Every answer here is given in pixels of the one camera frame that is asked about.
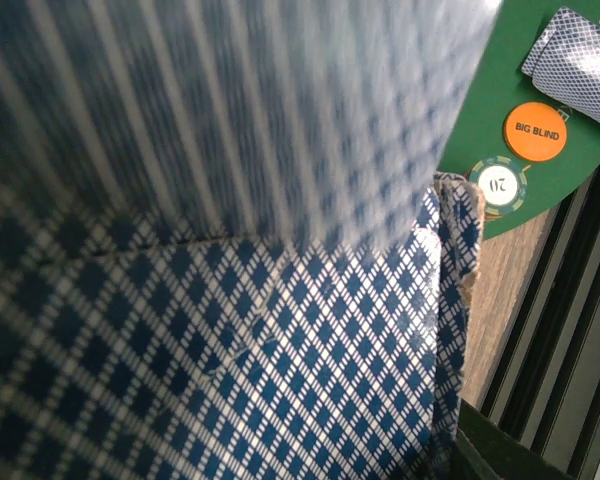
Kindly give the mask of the blue patterned card deck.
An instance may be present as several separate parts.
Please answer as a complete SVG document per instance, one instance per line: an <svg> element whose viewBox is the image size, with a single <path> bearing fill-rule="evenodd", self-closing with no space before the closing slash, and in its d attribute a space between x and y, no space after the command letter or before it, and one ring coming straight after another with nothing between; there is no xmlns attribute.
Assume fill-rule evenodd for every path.
<svg viewBox="0 0 600 480"><path fill-rule="evenodd" d="M483 204L375 250L0 185L0 479L449 478Z"/></svg>

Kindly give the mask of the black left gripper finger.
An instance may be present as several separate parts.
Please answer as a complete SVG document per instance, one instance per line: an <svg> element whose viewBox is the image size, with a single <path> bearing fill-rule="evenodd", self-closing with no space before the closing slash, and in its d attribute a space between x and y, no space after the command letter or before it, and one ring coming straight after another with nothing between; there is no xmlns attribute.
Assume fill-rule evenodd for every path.
<svg viewBox="0 0 600 480"><path fill-rule="evenodd" d="M460 405L452 454L453 479L571 480L531 452L466 401Z"/></svg>

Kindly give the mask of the lifted blurred blue card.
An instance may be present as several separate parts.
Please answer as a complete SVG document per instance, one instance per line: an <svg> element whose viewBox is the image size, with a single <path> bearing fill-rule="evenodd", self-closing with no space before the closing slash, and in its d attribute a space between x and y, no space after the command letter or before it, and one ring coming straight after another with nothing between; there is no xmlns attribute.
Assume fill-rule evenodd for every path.
<svg viewBox="0 0 600 480"><path fill-rule="evenodd" d="M0 1L0 261L127 218L404 239L496 1Z"/></svg>

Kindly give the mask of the dealt blue card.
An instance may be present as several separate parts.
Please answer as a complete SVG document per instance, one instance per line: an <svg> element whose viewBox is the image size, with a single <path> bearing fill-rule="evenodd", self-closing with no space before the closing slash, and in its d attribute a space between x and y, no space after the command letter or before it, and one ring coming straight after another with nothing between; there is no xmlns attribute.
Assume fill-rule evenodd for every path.
<svg viewBox="0 0 600 480"><path fill-rule="evenodd" d="M600 26L566 6L559 8L521 66L531 80L537 69L600 77Z"/></svg>
<svg viewBox="0 0 600 480"><path fill-rule="evenodd" d="M600 124L600 77L581 71L537 69L532 83L540 92Z"/></svg>

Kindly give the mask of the orange round blind button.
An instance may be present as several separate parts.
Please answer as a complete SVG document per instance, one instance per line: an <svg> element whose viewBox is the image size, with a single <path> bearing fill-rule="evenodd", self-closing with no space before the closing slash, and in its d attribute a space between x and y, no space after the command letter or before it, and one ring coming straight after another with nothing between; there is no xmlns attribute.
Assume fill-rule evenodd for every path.
<svg viewBox="0 0 600 480"><path fill-rule="evenodd" d="M516 156L536 163L557 157L568 138L564 118L556 109L541 102L516 106L504 121L503 134Z"/></svg>

